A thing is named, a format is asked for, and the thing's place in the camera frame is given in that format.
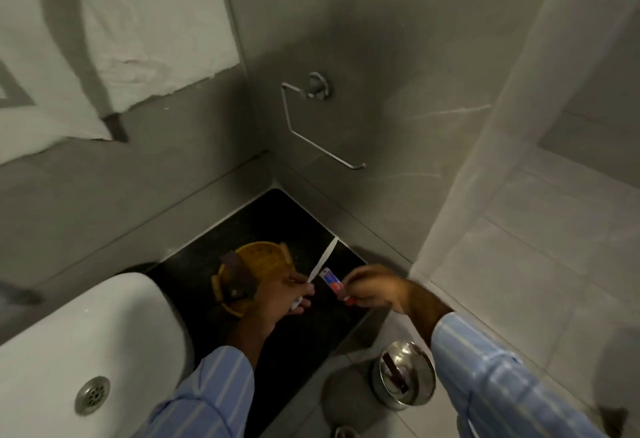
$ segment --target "sink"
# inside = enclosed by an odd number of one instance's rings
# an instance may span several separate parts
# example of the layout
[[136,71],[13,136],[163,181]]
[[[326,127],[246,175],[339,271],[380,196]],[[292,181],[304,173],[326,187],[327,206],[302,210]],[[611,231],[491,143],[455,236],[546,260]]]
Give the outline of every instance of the sink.
[[188,342],[148,277],[109,278],[0,346],[0,436],[129,438],[193,369]]

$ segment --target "white toothbrush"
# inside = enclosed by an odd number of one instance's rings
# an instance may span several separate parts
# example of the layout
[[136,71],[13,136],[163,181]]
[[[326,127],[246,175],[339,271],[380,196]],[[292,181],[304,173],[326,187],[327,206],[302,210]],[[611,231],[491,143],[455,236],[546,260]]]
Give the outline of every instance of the white toothbrush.
[[[320,259],[318,260],[316,266],[314,266],[314,269],[311,270],[311,273],[309,273],[309,278],[307,278],[307,283],[311,283],[313,281],[313,279],[317,276],[317,274],[320,273],[320,270],[322,269],[322,267],[326,263],[326,260],[329,259],[329,256],[331,256],[331,254],[333,252],[333,249],[335,248],[335,245],[337,245],[337,244],[338,244],[338,236],[333,238],[333,241],[331,241],[329,243],[329,246],[327,246],[326,249],[324,250],[324,253],[322,254]],[[296,301],[293,302],[293,304],[291,305],[291,309],[293,310],[295,307],[300,305],[301,301],[302,301],[302,297],[296,298]]]

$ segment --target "shoe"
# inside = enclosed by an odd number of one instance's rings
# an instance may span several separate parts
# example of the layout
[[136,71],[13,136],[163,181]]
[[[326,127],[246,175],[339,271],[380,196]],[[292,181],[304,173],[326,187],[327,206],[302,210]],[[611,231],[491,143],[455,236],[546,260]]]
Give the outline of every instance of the shoe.
[[331,438],[360,438],[360,435],[350,426],[338,426],[331,434]]

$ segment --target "rolled-up sleeve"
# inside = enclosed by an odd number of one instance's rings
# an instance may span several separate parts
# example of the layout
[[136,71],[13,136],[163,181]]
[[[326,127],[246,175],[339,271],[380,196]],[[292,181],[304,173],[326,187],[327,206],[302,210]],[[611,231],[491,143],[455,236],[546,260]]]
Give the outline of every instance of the rolled-up sleeve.
[[245,355],[234,347],[217,348],[156,406],[138,436],[238,438],[244,432],[253,386],[253,369]]
[[449,313],[431,338],[438,377],[458,411],[461,436],[605,438],[549,392],[514,353]]

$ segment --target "black countertop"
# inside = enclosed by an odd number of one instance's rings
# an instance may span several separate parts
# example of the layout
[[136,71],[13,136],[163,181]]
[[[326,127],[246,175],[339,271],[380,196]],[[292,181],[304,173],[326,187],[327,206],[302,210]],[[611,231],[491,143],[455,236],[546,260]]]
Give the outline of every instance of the black countertop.
[[[220,256],[253,241],[285,242],[296,270],[308,274],[333,235],[283,191],[273,189],[148,272],[173,301],[193,340],[196,362],[220,346],[237,319],[216,303],[211,276]],[[338,243],[325,266],[342,279],[364,264]],[[260,354],[244,431],[259,436],[340,342],[366,315],[339,302],[320,279],[312,307],[282,319]]]

